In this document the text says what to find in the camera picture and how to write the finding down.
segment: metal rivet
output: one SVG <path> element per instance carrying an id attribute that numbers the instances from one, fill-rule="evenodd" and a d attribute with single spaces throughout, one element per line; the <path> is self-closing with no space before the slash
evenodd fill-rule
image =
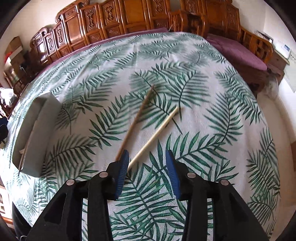
<path id="1" fill-rule="evenodd" d="M 229 184 L 229 181 L 227 181 L 226 179 L 222 179 L 220 182 L 224 186 L 228 186 L 228 184 Z"/>
<path id="2" fill-rule="evenodd" d="M 189 172 L 189 173 L 187 173 L 187 176 L 189 178 L 195 178 L 196 177 L 196 174 L 194 172 Z"/>
<path id="3" fill-rule="evenodd" d="M 68 185 L 68 186 L 71 186 L 71 185 L 73 185 L 75 183 L 75 180 L 74 179 L 69 179 L 67 182 L 66 182 L 66 184 Z"/>
<path id="4" fill-rule="evenodd" d="M 108 177 L 108 172 L 101 172 L 101 173 L 99 174 L 99 176 L 100 176 L 101 178 Z"/>

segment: pink cushion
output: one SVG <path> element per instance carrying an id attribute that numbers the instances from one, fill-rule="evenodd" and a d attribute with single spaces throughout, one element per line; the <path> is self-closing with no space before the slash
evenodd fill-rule
<path id="1" fill-rule="evenodd" d="M 207 41 L 229 61 L 239 62 L 259 70 L 267 70 L 266 64 L 239 42 L 208 34 Z"/>

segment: floor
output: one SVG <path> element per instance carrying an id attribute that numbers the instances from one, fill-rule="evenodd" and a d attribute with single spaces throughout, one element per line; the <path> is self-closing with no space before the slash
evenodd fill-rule
<path id="1" fill-rule="evenodd" d="M 284 230 L 296 210 L 296 178 L 293 167 L 290 139 L 286 130 L 285 121 L 277 108 L 276 102 L 260 93 L 258 104 L 267 120 L 272 134 L 279 162 L 281 180 L 281 203 L 278 209 L 279 215 L 274 228 L 271 241 L 274 241 Z"/>

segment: wooden stick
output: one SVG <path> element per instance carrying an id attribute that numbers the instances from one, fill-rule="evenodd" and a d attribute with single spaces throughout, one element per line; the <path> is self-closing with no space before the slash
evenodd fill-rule
<path id="1" fill-rule="evenodd" d="M 174 117 L 174 115 L 179 111 L 178 106 L 170 113 L 170 115 L 164 120 L 161 126 L 157 129 L 157 131 L 150 137 L 150 139 L 146 142 L 146 144 L 142 147 L 142 149 L 137 153 L 137 155 L 131 160 L 128 165 L 128 171 L 132 168 L 132 166 L 138 161 L 139 157 L 143 154 L 143 152 L 147 149 L 147 147 L 155 140 L 155 138 L 162 132 L 162 130 L 167 126 L 170 120 Z"/>
<path id="2" fill-rule="evenodd" d="M 115 161 L 118 161 L 120 159 L 121 154 L 122 154 L 122 152 L 124 150 L 124 147 L 125 147 L 127 141 L 129 140 L 130 135 L 132 134 L 132 130 L 134 129 L 135 125 L 137 124 L 137 122 L 138 122 L 138 120 L 139 120 L 139 118 L 141 116 L 141 113 L 142 113 L 142 111 L 145 108 L 145 105 L 147 104 L 147 102 L 150 99 L 151 94 L 153 93 L 153 88 L 154 88 L 154 85 L 151 86 L 151 89 L 147 93 L 144 101 L 142 102 L 142 105 L 141 105 L 141 107 L 140 107 L 140 109 L 139 109 L 139 111 L 138 111 L 135 119 L 133 120 L 133 123 L 131 124 L 131 126 L 130 126 L 130 128 L 129 128 L 129 130 L 128 130 L 128 132 L 127 132 L 127 134 L 126 134 L 126 136 L 125 136 L 125 138 L 124 138 L 124 140 L 123 140 L 123 142 L 121 144 L 121 147 L 120 147 L 120 149 L 119 149 L 119 151 L 118 151 L 118 153 L 117 153 L 117 155 L 115 157 Z"/>

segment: drawer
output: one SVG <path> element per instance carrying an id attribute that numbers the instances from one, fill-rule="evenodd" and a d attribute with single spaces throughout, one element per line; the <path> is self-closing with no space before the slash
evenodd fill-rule
<path id="1" fill-rule="evenodd" d="M 286 61 L 283 60 L 283 58 L 280 57 L 276 52 L 272 54 L 271 60 L 268 63 L 277 67 L 280 70 L 284 70 L 287 64 Z"/>

